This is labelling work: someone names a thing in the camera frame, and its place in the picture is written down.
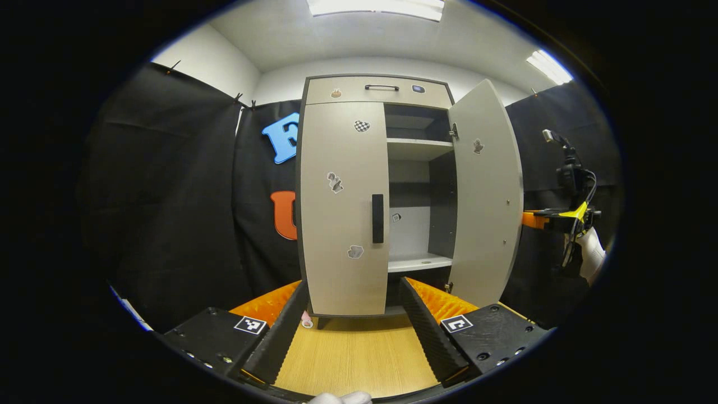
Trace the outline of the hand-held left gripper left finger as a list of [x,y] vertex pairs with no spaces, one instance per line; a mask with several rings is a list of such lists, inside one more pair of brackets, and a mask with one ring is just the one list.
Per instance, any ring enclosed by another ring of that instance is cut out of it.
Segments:
[[163,334],[171,350],[220,378],[275,384],[309,304],[305,282],[257,297],[235,310],[207,307]]

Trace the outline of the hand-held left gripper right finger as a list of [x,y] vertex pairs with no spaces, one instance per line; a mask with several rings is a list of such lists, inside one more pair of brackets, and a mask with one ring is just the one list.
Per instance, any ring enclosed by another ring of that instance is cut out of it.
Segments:
[[398,296],[435,378],[445,387],[504,368],[552,331],[502,302],[477,307],[416,279],[402,278]]

